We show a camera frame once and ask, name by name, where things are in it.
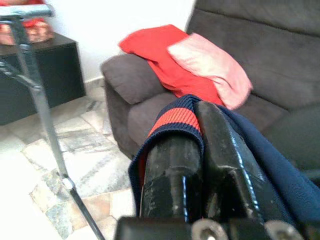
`sofa backrest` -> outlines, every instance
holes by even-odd
[[[288,110],[320,102],[320,0],[198,0],[187,32],[233,56],[253,94]]]

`metal bar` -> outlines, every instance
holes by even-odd
[[[22,20],[52,16],[53,10],[48,4],[0,6],[0,21],[10,21],[12,17]]]
[[[86,219],[87,223],[91,227],[92,231],[94,232],[95,236],[98,238],[98,240],[105,240],[104,236],[102,235],[101,231],[99,230],[95,220],[92,218],[90,212],[86,208],[84,202],[82,201],[81,197],[79,196],[78,192],[76,191],[76,187],[74,182],[69,178],[66,177],[62,179],[62,183],[65,187],[65,189],[68,190],[70,195],[72,196],[73,201],[76,203],[76,205],[81,210],[84,218]]]
[[[25,32],[25,28],[21,24],[18,18],[13,18],[12,24],[10,24],[15,44],[17,46],[17,55],[19,63],[22,67],[23,74],[30,81],[32,80],[33,87],[29,87],[32,95],[35,107],[39,113],[43,128],[46,130],[48,140],[50,142],[53,155],[58,165],[59,173],[61,176],[68,176],[68,171],[65,165],[65,161],[59,146],[57,135],[55,132],[54,124],[50,116],[50,109],[47,101],[47,96],[43,83],[38,71],[36,58],[29,44],[28,36]]]
[[[65,161],[59,146],[57,134],[54,128],[54,124],[51,119],[46,91],[39,74],[36,58],[30,46],[28,36],[22,25],[21,20],[22,18],[18,13],[17,15],[8,16],[8,19],[5,21],[11,27],[13,38],[15,40],[15,45],[17,47],[19,63],[22,67],[24,75],[18,74],[18,71],[16,69],[11,67],[9,64],[5,64],[4,61],[0,61],[0,70],[4,72],[7,76],[12,77],[13,79],[17,79],[19,82],[23,83],[29,88],[36,110],[39,114],[42,126],[47,133],[48,140],[50,142],[51,149],[58,166],[58,172],[61,177],[62,183],[64,187],[69,191],[72,199],[79,207],[83,217],[91,227],[97,239],[105,240],[96,222],[90,215],[88,209],[86,208],[79,194],[77,193],[75,184],[69,178]]]

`marble floor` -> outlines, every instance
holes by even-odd
[[[130,160],[113,138],[104,90],[51,110],[66,167],[107,240],[121,216],[134,214]],[[62,188],[38,116],[0,126],[0,239],[94,240],[79,209]]]

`black cabinet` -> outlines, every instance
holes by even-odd
[[[32,44],[49,106],[84,96],[85,88],[77,43],[55,33],[54,38]],[[0,45],[0,58],[21,70],[15,46]],[[35,114],[27,87],[0,72],[0,125]]]

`gray sofa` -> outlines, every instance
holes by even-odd
[[[236,112],[298,168],[310,176],[320,169],[320,1],[198,0],[193,32],[232,55],[252,81]],[[136,55],[114,56],[101,70],[114,138],[132,157],[176,97]]]

